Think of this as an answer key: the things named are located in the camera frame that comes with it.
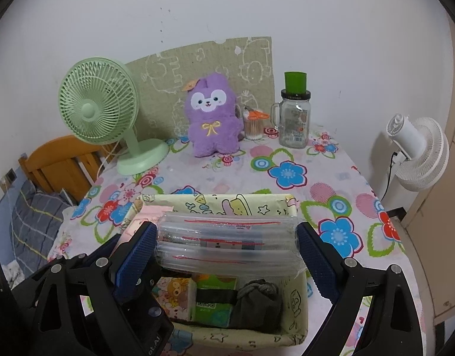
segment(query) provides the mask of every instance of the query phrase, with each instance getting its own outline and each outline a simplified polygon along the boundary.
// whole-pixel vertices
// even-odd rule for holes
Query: black cable
[[[381,198],[381,202],[382,200],[384,199],[384,197],[386,196],[387,194],[387,190],[389,190],[389,184],[391,183],[391,172],[392,172],[392,159],[397,155],[397,152],[393,152],[392,155],[391,155],[391,163],[389,164],[389,175],[387,176],[387,187],[386,187],[386,191],[384,192],[384,195],[382,196]]]

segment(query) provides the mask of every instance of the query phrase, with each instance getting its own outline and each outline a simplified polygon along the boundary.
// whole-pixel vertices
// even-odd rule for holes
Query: plaid pillow
[[[37,191],[30,180],[23,184],[13,208],[10,238],[25,278],[47,263],[67,207],[58,194]]]

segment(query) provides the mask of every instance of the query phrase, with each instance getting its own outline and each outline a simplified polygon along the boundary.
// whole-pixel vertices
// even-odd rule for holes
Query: fan
[[[420,117],[411,122],[408,117],[395,114],[386,132],[401,150],[392,159],[387,185],[391,175],[409,191],[418,192],[437,183],[449,157],[447,137],[437,121]]]
[[[76,63],[61,83],[59,101],[61,117],[77,138],[97,145],[125,140],[128,152],[117,161],[122,175],[142,173],[168,154],[161,140],[137,140],[138,92],[121,63],[101,57]]]

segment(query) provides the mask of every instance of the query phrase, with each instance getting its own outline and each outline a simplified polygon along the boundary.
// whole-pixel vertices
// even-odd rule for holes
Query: yellow bow
[[[204,130],[208,130],[208,133],[206,134],[206,136],[210,136],[212,132],[214,132],[217,135],[217,132],[214,129],[214,127],[219,127],[219,126],[221,126],[221,122],[215,121],[212,123],[203,123],[201,125],[201,128]]]

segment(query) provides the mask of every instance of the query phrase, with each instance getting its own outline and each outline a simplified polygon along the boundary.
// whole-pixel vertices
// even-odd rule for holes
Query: blue wall
[[[21,167],[15,170],[15,174],[17,178],[0,201],[0,263],[2,265],[7,265],[15,259],[10,235],[10,221],[18,194],[26,181]]]

